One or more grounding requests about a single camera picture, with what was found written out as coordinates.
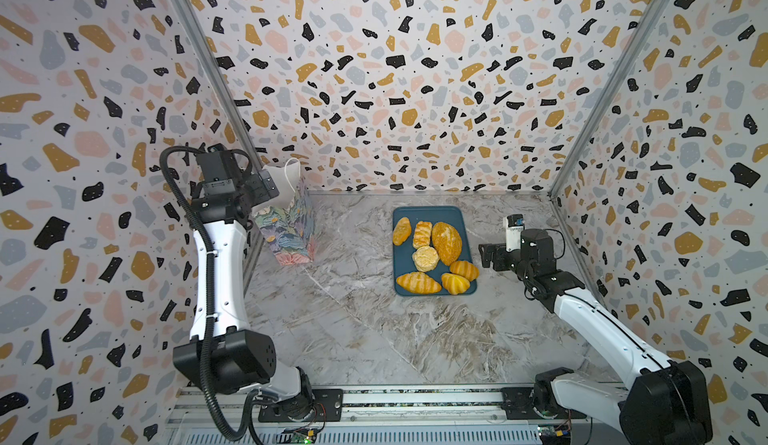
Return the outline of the floral paper bag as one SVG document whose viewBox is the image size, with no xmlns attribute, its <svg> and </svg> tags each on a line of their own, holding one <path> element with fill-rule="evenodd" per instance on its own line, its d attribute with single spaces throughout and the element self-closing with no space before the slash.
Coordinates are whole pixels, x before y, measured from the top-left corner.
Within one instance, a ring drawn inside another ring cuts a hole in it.
<svg viewBox="0 0 768 445">
<path fill-rule="evenodd" d="M 301 162 L 290 158 L 282 166 L 265 166 L 278 196 L 253 209 L 255 226 L 280 265 L 306 264 L 315 258 L 315 214 Z"/>
</svg>

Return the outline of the round pale bread bun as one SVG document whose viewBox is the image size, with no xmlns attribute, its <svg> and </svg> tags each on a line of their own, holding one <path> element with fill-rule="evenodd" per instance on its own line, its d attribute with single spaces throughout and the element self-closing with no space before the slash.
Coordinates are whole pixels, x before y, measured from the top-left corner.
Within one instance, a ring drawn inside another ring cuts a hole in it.
<svg viewBox="0 0 768 445">
<path fill-rule="evenodd" d="M 435 248 L 427 246 L 415 250 L 412 254 L 412 260 L 419 272 L 426 273 L 436 268 L 440 258 Z"/>
</svg>

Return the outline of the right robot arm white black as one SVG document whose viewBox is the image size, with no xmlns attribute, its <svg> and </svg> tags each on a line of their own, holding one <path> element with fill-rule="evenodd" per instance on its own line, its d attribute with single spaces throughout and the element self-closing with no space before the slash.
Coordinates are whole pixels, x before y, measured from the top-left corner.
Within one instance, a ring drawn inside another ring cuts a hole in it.
<svg viewBox="0 0 768 445">
<path fill-rule="evenodd" d="M 620 386 L 565 367 L 536 375 L 531 400 L 545 419 L 574 410 L 622 433 L 630 444 L 705 444 L 713 437 L 707 383 L 615 318 L 575 275 L 560 270 L 544 229 L 510 226 L 503 244 L 478 247 L 483 267 L 511 271 L 528 298 L 569 324 L 610 365 Z"/>
</svg>

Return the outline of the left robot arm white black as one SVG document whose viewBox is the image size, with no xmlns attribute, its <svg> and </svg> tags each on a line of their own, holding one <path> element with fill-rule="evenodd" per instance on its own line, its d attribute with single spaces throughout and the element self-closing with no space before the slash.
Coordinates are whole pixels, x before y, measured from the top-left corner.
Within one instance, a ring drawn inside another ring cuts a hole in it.
<svg viewBox="0 0 768 445">
<path fill-rule="evenodd" d="M 190 338 L 173 363 L 216 407 L 221 395 L 255 392 L 254 403 L 289 420 L 315 405 L 307 375 L 277 358 L 273 340 L 251 328 L 244 262 L 252 209 L 277 195 L 268 173 L 240 166 L 243 150 L 222 144 L 164 150 L 160 166 L 194 232 L 199 277 Z"/>
</svg>

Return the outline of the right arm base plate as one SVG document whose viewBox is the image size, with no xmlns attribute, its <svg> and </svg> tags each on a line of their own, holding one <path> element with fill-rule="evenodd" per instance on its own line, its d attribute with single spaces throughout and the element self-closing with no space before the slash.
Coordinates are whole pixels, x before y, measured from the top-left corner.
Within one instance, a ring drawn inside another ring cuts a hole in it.
<svg viewBox="0 0 768 445">
<path fill-rule="evenodd" d="M 556 405 L 548 405 L 546 411 L 536 408 L 532 386 L 513 386 L 501 389 L 501 409 L 508 420 L 560 420 L 586 419 L 586 415 Z"/>
</svg>

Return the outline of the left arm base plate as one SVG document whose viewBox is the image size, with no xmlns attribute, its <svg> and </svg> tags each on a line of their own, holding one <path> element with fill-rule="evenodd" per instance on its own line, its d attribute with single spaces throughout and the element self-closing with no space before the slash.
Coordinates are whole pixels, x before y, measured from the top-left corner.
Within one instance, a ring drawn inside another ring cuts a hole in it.
<svg viewBox="0 0 768 445">
<path fill-rule="evenodd" d="M 277 404 L 266 405 L 258 415 L 260 424 L 339 422 L 342 415 L 344 391 L 341 388 L 314 389 L 309 395 L 299 394 Z"/>
</svg>

